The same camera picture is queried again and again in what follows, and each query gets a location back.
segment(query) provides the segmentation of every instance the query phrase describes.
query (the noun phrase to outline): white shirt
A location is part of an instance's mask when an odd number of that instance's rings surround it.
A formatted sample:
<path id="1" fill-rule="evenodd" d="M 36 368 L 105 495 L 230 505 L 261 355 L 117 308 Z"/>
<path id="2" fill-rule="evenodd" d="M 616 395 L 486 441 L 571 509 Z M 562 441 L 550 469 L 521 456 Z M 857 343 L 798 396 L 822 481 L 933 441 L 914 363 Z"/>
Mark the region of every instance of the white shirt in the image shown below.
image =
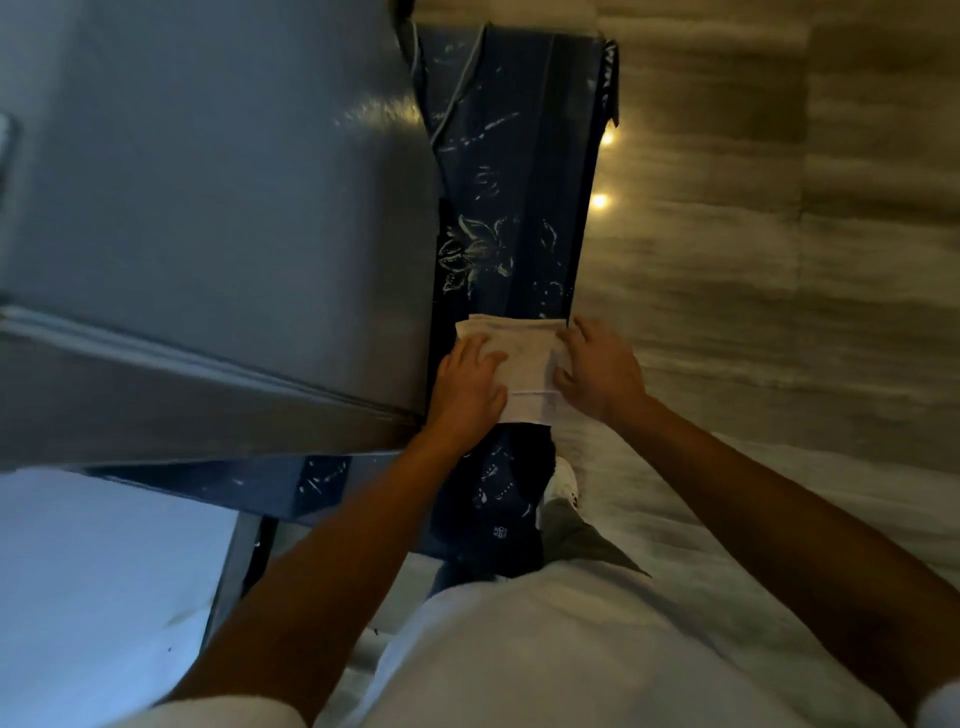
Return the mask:
<path id="1" fill-rule="evenodd" d="M 123 728 L 305 728 L 258 697 L 168 703 Z M 960 683 L 920 728 L 960 725 Z M 598 562 L 552 564 L 425 602 L 394 637 L 345 728 L 802 728 L 727 662 L 649 579 Z"/>

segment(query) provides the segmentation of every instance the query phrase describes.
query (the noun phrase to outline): shirt sleeve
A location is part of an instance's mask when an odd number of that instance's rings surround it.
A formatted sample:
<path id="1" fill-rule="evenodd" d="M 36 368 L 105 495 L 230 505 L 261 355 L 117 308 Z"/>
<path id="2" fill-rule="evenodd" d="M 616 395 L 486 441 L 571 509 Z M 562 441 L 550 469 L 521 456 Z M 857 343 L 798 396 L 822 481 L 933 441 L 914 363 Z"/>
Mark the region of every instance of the shirt sleeve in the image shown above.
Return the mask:
<path id="1" fill-rule="evenodd" d="M 917 728 L 958 728 L 960 726 L 960 680 L 931 694 L 917 712 Z"/>
<path id="2" fill-rule="evenodd" d="M 164 703 L 109 728 L 306 728 L 306 723 L 278 700 L 225 695 Z"/>

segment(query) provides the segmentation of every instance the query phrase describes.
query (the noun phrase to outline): shoe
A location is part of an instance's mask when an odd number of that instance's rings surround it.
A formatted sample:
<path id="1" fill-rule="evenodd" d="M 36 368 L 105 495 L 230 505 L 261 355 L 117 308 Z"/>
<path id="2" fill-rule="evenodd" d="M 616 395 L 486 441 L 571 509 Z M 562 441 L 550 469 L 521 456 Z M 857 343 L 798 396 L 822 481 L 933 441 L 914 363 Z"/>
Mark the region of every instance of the shoe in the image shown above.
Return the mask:
<path id="1" fill-rule="evenodd" d="M 573 472 L 573 466 L 558 456 L 553 477 L 550 478 L 550 482 L 546 484 L 546 490 L 543 491 L 543 503 L 561 497 L 576 508 L 577 496 L 577 476 Z"/>

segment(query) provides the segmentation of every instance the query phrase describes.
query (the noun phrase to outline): hand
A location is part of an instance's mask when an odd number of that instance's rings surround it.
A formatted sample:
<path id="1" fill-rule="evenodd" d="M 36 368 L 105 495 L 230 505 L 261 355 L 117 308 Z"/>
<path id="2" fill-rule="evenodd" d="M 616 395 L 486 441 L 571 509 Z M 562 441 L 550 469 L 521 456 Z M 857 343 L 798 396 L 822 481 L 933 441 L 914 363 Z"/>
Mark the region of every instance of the hand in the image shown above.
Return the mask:
<path id="1" fill-rule="evenodd" d="M 573 372 L 557 367 L 553 382 L 570 404 L 611 425 L 620 411 L 646 397 L 643 372 L 630 346 L 596 319 L 574 316 L 575 327 L 557 331 L 570 352 Z"/>
<path id="2" fill-rule="evenodd" d="M 475 334 L 459 339 L 440 362 L 430 397 L 426 431 L 443 438 L 460 455 L 483 440 L 507 406 L 507 388 L 493 384 L 493 373 L 507 354 L 491 352 L 480 358 L 480 348 L 489 338 Z"/>

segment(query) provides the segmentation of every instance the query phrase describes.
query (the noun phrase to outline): pants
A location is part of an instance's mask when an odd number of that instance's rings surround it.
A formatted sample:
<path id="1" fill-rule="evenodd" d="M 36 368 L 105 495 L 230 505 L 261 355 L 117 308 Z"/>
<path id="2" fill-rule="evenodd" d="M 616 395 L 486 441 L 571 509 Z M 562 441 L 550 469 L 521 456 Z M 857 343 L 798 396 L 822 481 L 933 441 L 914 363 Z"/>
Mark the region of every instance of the pants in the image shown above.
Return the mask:
<path id="1" fill-rule="evenodd" d="M 543 538 L 545 566 L 555 561 L 587 559 L 646 574 L 627 554 L 584 521 L 576 508 L 563 498 L 555 498 L 542 506 L 540 536 Z M 466 565 L 447 561 L 437 571 L 428 598 L 450 587 L 474 581 L 493 581 L 495 578 L 493 574 L 477 574 Z"/>

